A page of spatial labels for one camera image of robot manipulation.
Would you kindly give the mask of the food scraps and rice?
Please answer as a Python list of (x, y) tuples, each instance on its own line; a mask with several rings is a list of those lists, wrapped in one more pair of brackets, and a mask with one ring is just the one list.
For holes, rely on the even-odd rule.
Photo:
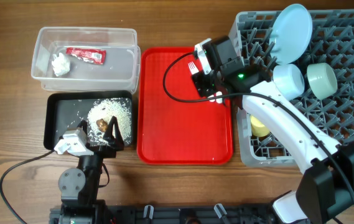
[(132, 101), (129, 98), (102, 98), (68, 100), (65, 102), (67, 109), (68, 128), (75, 127), (81, 120), (88, 123), (87, 136), (92, 146), (99, 146), (106, 141), (103, 139), (104, 128), (100, 130), (99, 120), (106, 124), (110, 123), (112, 117), (118, 120), (118, 127), (124, 141), (128, 146), (132, 143)]

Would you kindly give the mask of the white plastic spoon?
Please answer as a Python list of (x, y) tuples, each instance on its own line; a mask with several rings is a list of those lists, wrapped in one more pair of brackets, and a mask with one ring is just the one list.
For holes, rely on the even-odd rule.
[(217, 102), (218, 104), (222, 104), (222, 103), (223, 103), (223, 98), (221, 97), (221, 96), (222, 96), (222, 92), (220, 92), (220, 91), (216, 92), (216, 96), (218, 97), (218, 98), (216, 99), (216, 102)]

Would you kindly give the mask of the yellow plastic cup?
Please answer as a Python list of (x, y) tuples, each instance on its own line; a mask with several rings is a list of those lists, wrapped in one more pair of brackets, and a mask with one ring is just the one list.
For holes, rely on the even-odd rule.
[(253, 115), (250, 115), (250, 123), (252, 135), (261, 138), (267, 136), (270, 133), (270, 130)]

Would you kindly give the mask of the light blue bowl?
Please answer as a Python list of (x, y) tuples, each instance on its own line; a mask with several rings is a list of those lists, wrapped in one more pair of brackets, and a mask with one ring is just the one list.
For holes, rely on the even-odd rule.
[(304, 77), (294, 64), (275, 66), (272, 80), (287, 100), (293, 100), (304, 92)]

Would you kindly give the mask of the light blue plate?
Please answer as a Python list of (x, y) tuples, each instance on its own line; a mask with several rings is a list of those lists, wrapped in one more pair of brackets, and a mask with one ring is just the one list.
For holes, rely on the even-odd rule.
[(307, 49), (312, 36), (312, 18), (301, 4), (287, 6), (272, 26), (270, 56), (278, 65), (296, 61)]

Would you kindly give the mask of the mint green bowl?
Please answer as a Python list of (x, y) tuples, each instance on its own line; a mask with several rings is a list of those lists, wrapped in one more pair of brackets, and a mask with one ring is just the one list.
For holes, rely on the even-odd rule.
[(315, 63), (307, 67), (307, 78), (315, 97), (323, 100), (337, 92), (337, 78), (327, 63)]

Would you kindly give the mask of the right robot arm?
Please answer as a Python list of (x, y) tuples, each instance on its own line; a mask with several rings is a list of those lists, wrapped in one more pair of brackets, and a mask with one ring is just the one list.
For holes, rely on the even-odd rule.
[(295, 191), (275, 199), (272, 210), (283, 223), (308, 219), (326, 223), (354, 207), (354, 144), (341, 145), (293, 106), (259, 65), (246, 66), (229, 37), (196, 44), (202, 71), (192, 80), (205, 100), (236, 98), (288, 150), (303, 176)]

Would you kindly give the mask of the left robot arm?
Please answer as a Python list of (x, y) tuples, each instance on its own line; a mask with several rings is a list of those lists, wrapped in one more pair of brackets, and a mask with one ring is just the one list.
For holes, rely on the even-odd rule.
[(116, 153), (124, 149), (124, 141), (115, 116), (105, 129), (105, 145), (90, 145), (87, 126), (82, 120), (77, 128), (66, 131), (54, 147), (57, 154), (66, 152), (78, 157), (78, 166), (66, 170), (58, 181), (62, 193), (61, 214), (98, 220), (101, 215), (109, 214), (105, 201), (97, 199), (98, 189), (102, 187), (100, 176), (107, 170), (103, 160), (115, 158)]

